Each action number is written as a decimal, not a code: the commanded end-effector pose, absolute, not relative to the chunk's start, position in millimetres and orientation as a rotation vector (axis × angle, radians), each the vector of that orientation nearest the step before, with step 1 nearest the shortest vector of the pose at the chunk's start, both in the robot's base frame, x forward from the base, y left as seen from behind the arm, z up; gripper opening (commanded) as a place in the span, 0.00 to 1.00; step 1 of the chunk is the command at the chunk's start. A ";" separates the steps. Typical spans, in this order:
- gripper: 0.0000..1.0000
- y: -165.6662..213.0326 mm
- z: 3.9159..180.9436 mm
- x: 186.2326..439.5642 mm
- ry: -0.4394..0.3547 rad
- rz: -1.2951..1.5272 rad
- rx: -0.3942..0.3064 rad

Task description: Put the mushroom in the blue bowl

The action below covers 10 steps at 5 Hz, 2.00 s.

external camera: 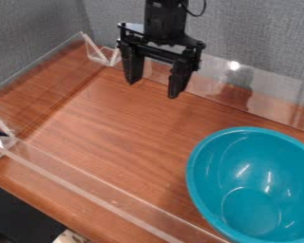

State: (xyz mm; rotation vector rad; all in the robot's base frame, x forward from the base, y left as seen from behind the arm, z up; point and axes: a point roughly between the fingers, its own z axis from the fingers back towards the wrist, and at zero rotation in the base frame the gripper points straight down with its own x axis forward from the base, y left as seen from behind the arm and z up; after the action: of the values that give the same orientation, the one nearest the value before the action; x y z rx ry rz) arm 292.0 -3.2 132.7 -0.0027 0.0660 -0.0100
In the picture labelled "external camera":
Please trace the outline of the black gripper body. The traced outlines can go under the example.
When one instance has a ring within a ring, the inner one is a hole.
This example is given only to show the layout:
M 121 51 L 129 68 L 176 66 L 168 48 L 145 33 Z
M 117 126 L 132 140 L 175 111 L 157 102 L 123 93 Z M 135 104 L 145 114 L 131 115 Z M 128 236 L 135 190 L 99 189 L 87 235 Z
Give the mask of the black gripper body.
M 190 10 L 190 0 L 145 0 L 143 23 L 117 24 L 123 60 L 139 63 L 149 57 L 167 63 L 182 60 L 198 64 L 206 43 L 188 36 L 186 28 L 188 16 L 200 17 L 206 8 L 207 0 L 199 13 Z

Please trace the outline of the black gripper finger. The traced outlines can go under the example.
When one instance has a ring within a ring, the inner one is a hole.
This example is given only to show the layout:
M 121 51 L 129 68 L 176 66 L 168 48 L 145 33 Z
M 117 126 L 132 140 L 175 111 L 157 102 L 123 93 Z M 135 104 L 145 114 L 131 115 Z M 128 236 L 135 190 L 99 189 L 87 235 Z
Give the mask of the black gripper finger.
M 135 46 L 120 43 L 121 63 L 128 84 L 135 84 L 143 77 L 144 56 Z
M 171 74 L 168 77 L 168 98 L 175 99 L 187 89 L 191 74 L 199 68 L 199 58 L 195 48 L 186 48 L 172 62 Z

